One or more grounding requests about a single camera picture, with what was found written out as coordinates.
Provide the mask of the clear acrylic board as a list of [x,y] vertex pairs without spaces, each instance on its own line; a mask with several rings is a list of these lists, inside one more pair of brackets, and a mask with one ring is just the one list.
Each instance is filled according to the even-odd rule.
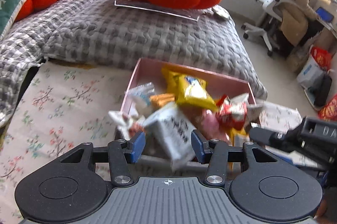
[[203,11],[199,10],[182,10],[167,7],[156,6],[147,2],[137,2],[131,0],[115,0],[114,5],[117,7],[133,8],[136,10],[151,11],[182,19],[188,19],[197,22]]

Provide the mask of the white black text packet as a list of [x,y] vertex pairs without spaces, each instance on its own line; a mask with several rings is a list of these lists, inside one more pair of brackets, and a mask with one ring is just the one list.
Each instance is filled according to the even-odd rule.
[[195,157],[191,145],[193,124],[174,102],[151,114],[143,123],[146,133],[153,135],[171,162],[171,169],[185,166]]

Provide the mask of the yellow chips bag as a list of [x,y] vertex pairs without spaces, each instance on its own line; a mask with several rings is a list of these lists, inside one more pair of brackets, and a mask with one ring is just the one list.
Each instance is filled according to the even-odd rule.
[[211,111],[218,109],[214,99],[206,90],[207,81],[167,68],[162,68],[161,72],[167,83],[167,93],[175,95],[175,102],[178,105],[192,105]]

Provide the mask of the white triangular snack packet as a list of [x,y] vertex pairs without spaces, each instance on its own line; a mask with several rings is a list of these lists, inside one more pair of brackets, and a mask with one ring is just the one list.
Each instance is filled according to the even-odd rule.
[[109,111],[108,116],[121,132],[138,132],[140,129],[139,124],[124,112]]

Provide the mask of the pink peach oolong snack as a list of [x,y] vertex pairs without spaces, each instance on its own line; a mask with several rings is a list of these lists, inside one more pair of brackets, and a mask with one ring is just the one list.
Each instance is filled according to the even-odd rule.
[[208,140],[218,139],[227,143],[230,142],[228,134],[220,128],[219,122],[211,110],[203,110],[200,131]]

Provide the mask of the gold foil candy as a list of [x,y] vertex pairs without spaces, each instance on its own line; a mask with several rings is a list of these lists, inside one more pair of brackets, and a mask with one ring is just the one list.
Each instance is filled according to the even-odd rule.
[[174,102],[175,95],[173,93],[163,93],[159,95],[153,95],[150,96],[150,101],[155,109],[159,109],[170,102]]

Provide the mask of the white newspaper print packet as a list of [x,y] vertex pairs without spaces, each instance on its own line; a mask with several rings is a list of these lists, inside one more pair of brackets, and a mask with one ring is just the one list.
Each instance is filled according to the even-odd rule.
[[236,101],[242,102],[247,105],[247,114],[246,114],[246,120],[245,125],[248,125],[252,121],[255,121],[258,119],[259,115],[261,114],[262,110],[264,110],[264,104],[250,104],[249,101],[249,94],[243,93],[239,96],[237,96]]

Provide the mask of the white blue shopping bag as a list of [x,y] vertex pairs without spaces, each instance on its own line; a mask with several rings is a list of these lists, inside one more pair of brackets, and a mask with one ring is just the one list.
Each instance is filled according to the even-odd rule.
[[325,71],[320,68],[310,55],[296,80],[303,89],[318,88],[322,82]]

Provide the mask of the grey checked quilt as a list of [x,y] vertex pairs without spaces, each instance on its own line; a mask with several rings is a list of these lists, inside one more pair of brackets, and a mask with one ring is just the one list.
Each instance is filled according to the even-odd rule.
[[255,97],[267,98],[231,17],[208,8],[195,22],[114,1],[61,0],[11,26],[1,40],[1,124],[13,115],[28,70],[46,57],[121,69],[142,57],[169,61],[245,80]]

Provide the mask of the floral tablecloth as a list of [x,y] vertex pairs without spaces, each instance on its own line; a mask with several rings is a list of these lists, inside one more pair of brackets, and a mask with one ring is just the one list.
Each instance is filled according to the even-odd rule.
[[1,222],[22,219],[14,191],[22,178],[81,143],[103,147],[115,138],[109,111],[136,114],[125,93],[151,82],[166,91],[162,69],[207,81],[215,99],[251,93],[246,81],[193,67],[140,59],[133,71],[110,67],[43,64],[23,94],[1,148]]

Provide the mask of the red gift bag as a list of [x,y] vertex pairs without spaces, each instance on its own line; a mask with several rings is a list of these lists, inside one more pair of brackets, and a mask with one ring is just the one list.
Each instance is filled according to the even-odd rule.
[[325,71],[330,70],[332,55],[327,50],[313,46],[310,50],[310,54],[321,69]]

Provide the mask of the black bag on floor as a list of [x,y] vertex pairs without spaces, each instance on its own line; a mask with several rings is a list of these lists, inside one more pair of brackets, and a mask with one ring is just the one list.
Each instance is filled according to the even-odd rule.
[[322,77],[320,85],[314,91],[314,106],[321,108],[326,104],[328,94],[330,92],[332,78],[329,74],[325,73]]

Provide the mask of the pink cardboard box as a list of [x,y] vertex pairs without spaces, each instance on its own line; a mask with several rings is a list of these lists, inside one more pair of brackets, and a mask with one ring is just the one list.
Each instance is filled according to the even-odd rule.
[[132,138],[149,123],[156,144],[149,154],[173,161],[194,157],[191,131],[231,146],[248,140],[247,126],[259,108],[249,83],[196,68],[140,59],[131,77],[122,110],[112,113],[118,134]]

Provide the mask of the red white candy packet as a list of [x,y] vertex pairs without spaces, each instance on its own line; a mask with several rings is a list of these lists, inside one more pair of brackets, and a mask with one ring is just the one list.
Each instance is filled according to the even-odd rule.
[[223,95],[216,103],[218,110],[215,113],[215,117],[219,124],[226,128],[241,130],[247,118],[248,99],[248,93],[243,93],[233,98]]

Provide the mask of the small packet on quilt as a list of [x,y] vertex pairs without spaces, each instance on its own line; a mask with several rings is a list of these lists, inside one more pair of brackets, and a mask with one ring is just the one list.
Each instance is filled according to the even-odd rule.
[[222,20],[229,20],[230,13],[223,7],[216,5],[212,7],[213,13]]

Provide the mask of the white blue snack packet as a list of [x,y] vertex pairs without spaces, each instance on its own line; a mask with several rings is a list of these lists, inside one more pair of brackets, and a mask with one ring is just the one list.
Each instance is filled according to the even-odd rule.
[[155,95],[155,85],[152,82],[131,88],[126,95],[134,102],[138,115],[149,117],[153,113],[150,97]]

